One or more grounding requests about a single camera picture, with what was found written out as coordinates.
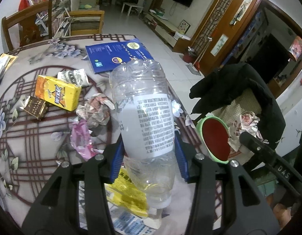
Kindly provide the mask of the person right hand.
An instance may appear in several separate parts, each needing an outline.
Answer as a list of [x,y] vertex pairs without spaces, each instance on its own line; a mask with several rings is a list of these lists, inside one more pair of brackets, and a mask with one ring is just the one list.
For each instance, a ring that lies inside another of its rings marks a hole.
[[275,192],[266,197],[266,201],[273,210],[280,229],[283,229],[298,212],[301,202],[296,200],[290,193]]

